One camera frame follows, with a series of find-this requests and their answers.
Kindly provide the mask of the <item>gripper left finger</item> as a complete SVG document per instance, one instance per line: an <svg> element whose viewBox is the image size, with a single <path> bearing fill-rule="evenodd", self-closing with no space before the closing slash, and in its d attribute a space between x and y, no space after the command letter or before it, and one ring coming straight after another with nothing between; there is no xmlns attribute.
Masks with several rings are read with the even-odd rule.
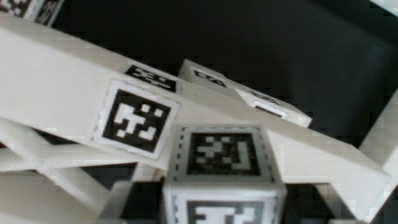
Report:
<svg viewBox="0 0 398 224"><path fill-rule="evenodd" d="M166 224L161 182L120 181L91 224Z"/></svg>

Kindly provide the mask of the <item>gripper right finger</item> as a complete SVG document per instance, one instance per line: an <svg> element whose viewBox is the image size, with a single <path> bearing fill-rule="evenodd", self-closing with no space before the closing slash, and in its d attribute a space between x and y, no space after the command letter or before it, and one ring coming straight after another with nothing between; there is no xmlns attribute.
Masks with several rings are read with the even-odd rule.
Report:
<svg viewBox="0 0 398 224"><path fill-rule="evenodd" d="M369 224L353 214L338 216L314 184L289 184L282 224Z"/></svg>

